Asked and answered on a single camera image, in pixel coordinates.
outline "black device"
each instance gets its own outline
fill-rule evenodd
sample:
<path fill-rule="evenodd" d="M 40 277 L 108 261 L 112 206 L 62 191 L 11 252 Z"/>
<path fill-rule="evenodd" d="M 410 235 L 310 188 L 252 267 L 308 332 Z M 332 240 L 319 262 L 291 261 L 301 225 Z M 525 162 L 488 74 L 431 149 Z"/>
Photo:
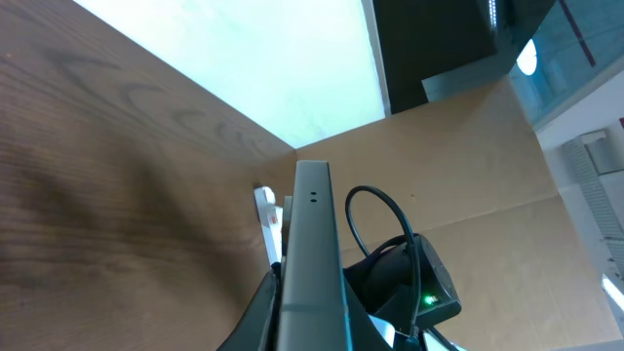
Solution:
<path fill-rule="evenodd" d="M 372 253 L 351 217 L 351 200 L 360 191 L 386 203 L 404 231 Z M 271 266 L 219 350 L 426 351 L 427 340 L 457 350 L 434 327 L 461 311 L 450 275 L 387 194 L 371 186 L 349 192 L 347 219 L 366 257 L 344 270 L 329 164 L 297 162 L 294 194 L 285 204 L 282 263 Z M 386 331 L 394 335 L 381 335 L 373 318 L 392 325 Z"/>

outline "black panel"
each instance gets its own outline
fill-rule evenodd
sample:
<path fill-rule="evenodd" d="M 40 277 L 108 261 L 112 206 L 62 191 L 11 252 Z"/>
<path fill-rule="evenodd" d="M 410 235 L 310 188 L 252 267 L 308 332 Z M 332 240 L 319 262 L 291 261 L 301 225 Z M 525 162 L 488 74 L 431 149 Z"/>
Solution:
<path fill-rule="evenodd" d="M 496 52 L 475 0 L 375 0 L 393 113 L 427 102 L 421 80 Z"/>
<path fill-rule="evenodd" d="M 514 44 L 519 50 L 525 47 L 528 39 L 533 36 L 556 2 L 556 0 L 498 1 L 501 3 L 502 20 L 509 25 Z"/>

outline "wood grain surface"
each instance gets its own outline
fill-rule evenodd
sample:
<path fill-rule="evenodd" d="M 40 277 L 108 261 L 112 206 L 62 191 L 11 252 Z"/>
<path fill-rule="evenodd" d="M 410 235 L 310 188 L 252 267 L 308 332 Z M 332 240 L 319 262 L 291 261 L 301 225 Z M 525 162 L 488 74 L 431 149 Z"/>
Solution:
<path fill-rule="evenodd" d="M 217 348 L 294 163 L 73 2 L 0 0 L 0 349 Z"/>

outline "white wall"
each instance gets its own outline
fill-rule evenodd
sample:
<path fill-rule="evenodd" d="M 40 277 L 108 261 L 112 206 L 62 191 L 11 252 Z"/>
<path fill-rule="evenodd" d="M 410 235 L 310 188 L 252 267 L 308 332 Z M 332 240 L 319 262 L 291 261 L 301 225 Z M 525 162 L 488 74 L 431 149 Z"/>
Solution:
<path fill-rule="evenodd" d="M 624 71 L 621 71 L 537 131 L 542 149 L 550 150 L 574 137 L 619 123 L 624 117 L 623 94 Z"/>
<path fill-rule="evenodd" d="M 624 117 L 623 92 L 624 71 L 614 75 L 590 95 L 536 132 L 565 207 L 596 268 L 596 284 L 600 283 L 604 273 L 617 272 L 617 268 L 607 261 L 610 253 L 578 183 L 567 168 L 561 145 L 580 135 L 606 129 L 607 140 L 616 158 L 624 165 L 624 129 L 619 122 L 619 119 Z M 620 223 L 624 224 L 624 172 L 602 175 L 601 182 Z M 624 312 L 609 297 L 607 300 L 619 329 L 624 333 Z"/>

